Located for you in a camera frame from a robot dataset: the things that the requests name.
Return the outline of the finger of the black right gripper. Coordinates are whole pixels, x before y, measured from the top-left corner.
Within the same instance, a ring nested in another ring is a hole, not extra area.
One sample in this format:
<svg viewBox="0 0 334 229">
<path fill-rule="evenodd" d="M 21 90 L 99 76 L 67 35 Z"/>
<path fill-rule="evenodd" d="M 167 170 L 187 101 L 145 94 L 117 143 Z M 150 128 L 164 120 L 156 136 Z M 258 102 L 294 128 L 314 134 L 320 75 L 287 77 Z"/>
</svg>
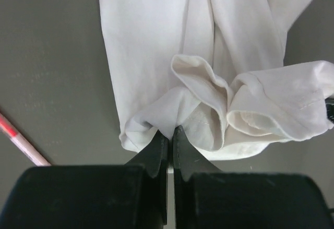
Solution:
<svg viewBox="0 0 334 229">
<path fill-rule="evenodd" d="M 325 99 L 327 118 L 329 121 L 334 122 L 334 99 Z"/>
</svg>

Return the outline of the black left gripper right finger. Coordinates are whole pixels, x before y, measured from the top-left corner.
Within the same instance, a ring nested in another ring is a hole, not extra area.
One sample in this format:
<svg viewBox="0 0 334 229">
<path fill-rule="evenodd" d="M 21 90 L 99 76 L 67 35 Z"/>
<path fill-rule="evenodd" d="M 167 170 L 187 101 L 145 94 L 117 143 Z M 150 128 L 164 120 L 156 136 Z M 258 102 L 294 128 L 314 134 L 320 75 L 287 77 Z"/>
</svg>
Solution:
<svg viewBox="0 0 334 229">
<path fill-rule="evenodd" d="M 224 172 L 173 135 L 177 228 L 333 228 L 315 182 L 305 175 Z"/>
</svg>

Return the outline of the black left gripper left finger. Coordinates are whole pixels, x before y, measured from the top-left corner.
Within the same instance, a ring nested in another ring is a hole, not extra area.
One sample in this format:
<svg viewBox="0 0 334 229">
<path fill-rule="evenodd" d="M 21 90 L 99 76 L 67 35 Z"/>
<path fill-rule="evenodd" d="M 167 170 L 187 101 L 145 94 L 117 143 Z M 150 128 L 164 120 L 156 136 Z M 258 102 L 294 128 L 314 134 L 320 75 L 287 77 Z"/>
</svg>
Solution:
<svg viewBox="0 0 334 229">
<path fill-rule="evenodd" d="M 1 212 L 1 228 L 163 228 L 168 139 L 157 132 L 124 165 L 26 170 Z"/>
</svg>

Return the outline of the white and green t shirt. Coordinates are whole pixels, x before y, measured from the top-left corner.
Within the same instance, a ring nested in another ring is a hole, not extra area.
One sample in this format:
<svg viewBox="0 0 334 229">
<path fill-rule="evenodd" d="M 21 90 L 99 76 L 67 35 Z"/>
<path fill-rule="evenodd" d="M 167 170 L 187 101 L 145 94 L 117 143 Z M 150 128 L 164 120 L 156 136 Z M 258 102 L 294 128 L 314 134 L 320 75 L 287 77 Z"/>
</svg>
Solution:
<svg viewBox="0 0 334 229">
<path fill-rule="evenodd" d="M 207 159 L 236 160 L 333 128 L 333 63 L 284 66 L 312 0 L 99 0 L 124 149 L 182 126 Z"/>
</svg>

